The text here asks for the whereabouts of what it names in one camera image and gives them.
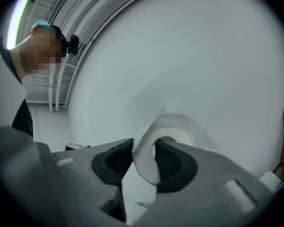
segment black rubber pad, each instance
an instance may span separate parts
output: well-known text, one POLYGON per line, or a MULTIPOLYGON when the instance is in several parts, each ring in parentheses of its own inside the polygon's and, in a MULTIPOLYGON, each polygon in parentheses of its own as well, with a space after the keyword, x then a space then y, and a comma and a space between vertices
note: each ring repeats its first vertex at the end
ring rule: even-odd
POLYGON ((198 165, 195 159, 161 140, 156 143, 156 157, 161 182, 157 192, 180 191, 195 177, 198 165))
POLYGON ((96 155, 91 163, 94 173, 106 184, 121 186, 121 181, 133 162, 133 139, 96 155))

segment curved wall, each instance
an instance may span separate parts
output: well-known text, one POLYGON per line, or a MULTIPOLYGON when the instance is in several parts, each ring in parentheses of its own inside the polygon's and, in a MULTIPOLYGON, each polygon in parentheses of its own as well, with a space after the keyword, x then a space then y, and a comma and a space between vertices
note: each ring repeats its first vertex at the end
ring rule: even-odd
POLYGON ((139 0, 85 57, 69 118, 77 143, 130 138, 185 111, 260 176, 283 142, 284 30, 259 0, 139 0))

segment fluorescent light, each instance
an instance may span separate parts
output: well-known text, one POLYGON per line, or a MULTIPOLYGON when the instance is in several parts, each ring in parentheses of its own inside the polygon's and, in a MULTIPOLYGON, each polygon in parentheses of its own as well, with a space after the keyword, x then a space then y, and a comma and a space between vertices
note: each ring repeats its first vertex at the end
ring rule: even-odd
POLYGON ((18 0, 14 8, 13 15, 11 16, 9 23, 9 32, 6 46, 8 49, 16 46, 18 27, 27 1, 28 0, 18 0))

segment white wall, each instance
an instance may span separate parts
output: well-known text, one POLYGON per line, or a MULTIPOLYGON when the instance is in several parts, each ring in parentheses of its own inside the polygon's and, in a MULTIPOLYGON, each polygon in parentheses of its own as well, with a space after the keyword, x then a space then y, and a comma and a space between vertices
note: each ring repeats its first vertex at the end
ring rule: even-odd
POLYGON ((256 176, 279 161, 284 30, 258 0, 139 0, 102 33, 69 105, 75 141, 129 138, 185 111, 256 176))
POLYGON ((73 142, 67 111, 49 111, 46 104, 28 104, 33 117, 34 141, 48 145, 51 152, 63 151, 66 143, 73 142))

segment person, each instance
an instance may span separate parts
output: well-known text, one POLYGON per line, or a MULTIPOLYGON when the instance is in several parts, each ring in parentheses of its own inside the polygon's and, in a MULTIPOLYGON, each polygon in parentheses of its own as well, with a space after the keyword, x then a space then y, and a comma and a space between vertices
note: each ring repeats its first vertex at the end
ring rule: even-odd
MULTIPOLYGON (((51 63, 61 63, 67 53, 67 41, 57 26, 38 21, 31 28, 30 35, 12 49, 3 45, 0 37, 0 54, 7 67, 20 83, 27 75, 48 70, 51 63)), ((26 101, 21 104, 12 127, 33 137, 33 120, 26 101)))

